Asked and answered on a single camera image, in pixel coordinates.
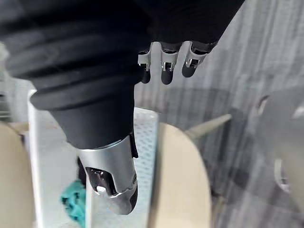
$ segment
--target teal cloth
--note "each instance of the teal cloth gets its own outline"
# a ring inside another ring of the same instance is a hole
[[[86,226],[86,189],[80,180],[71,183],[60,196],[69,217],[82,228]]]

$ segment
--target perforated metal shelf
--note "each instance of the perforated metal shelf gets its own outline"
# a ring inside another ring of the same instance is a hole
[[[59,202],[61,192],[77,177],[78,151],[53,117],[29,104],[30,146],[37,228],[78,228]],[[139,158],[134,159],[138,200],[128,216],[113,214],[101,197],[94,195],[92,228],[144,228],[150,210],[157,143],[158,115],[135,108],[134,133]]]

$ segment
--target wooden table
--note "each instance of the wooden table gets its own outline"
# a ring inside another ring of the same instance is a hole
[[[210,228],[211,198],[199,150],[181,130],[161,123],[150,227]]]

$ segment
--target black fabric sleeve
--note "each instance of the black fabric sleeve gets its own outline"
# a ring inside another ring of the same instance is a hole
[[[132,1],[2,0],[6,68],[33,83],[32,104],[50,111],[74,147],[113,143],[133,131],[149,20]]]

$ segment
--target robotic hand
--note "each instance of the robotic hand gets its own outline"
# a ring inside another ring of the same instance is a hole
[[[191,41],[182,70],[190,77],[243,1],[1,1],[6,69],[35,86],[32,104],[50,111],[80,150],[92,188],[113,212],[129,214],[137,200],[134,85],[150,81],[151,42],[161,43],[169,84],[183,41]]]

